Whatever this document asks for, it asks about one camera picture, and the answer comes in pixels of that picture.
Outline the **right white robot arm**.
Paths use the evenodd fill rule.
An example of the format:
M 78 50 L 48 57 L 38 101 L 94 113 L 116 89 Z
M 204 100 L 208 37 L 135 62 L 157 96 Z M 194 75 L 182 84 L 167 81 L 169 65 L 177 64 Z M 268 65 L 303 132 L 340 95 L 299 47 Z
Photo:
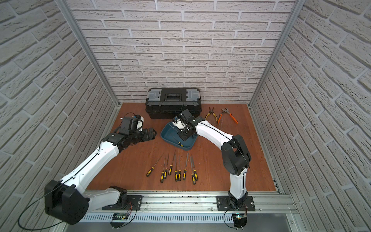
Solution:
M 223 165 L 230 173 L 229 205 L 240 209 L 247 199 L 246 174 L 250 168 L 251 155 L 242 136 L 231 135 L 216 128 L 202 117 L 194 117 L 189 110 L 173 119 L 178 135 L 187 140 L 194 134 L 202 136 L 221 150 Z

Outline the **file tool seven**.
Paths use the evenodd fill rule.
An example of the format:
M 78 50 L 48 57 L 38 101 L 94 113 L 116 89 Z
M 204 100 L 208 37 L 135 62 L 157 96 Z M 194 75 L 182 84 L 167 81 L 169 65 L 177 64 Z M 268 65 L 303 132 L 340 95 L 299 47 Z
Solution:
M 186 156 L 185 167 L 184 167 L 184 172 L 183 172 L 183 177 L 182 177 L 183 181 L 186 180 L 188 159 L 189 159 L 189 153 L 187 153 L 187 156 Z

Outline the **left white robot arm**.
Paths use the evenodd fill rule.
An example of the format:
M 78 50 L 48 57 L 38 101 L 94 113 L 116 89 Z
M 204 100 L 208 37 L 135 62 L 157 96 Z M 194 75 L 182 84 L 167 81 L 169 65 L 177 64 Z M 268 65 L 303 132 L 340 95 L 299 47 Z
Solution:
M 77 168 L 60 181 L 51 180 L 44 188 L 46 214 L 70 225 L 78 223 L 85 214 L 103 207 L 127 205 L 126 190 L 111 186 L 96 193 L 86 189 L 105 165 L 130 145 L 154 140 L 153 128 L 135 130 L 129 134 L 110 133 L 97 149 Z

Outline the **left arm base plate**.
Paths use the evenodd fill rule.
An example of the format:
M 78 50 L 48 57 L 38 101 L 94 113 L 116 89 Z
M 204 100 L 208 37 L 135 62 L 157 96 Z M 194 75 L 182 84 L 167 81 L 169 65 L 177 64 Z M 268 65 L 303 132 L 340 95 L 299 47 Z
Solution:
M 105 206 L 102 208 L 102 210 L 129 210 L 132 208 L 132 210 L 139 211 L 141 209 L 143 195 L 126 195 L 122 199 L 118 201 L 118 203 L 114 205 Z

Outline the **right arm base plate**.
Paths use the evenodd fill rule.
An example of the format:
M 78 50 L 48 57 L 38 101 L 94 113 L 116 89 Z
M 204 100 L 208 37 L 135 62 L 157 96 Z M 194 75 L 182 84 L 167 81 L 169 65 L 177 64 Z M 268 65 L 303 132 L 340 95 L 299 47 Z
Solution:
M 232 196 L 216 196 L 218 211 L 236 210 L 236 211 L 255 211 L 255 203 L 252 196 L 243 196 L 236 200 Z

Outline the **file tool nine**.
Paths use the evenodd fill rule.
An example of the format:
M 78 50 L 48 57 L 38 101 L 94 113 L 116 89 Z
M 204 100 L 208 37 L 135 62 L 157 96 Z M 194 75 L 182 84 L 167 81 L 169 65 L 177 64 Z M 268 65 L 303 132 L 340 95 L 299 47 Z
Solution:
M 195 181 L 198 181 L 197 169 L 195 167 L 193 156 L 191 156 L 191 167 L 192 167 L 192 172 L 193 172 L 193 175 L 194 175 L 194 179 L 195 179 Z

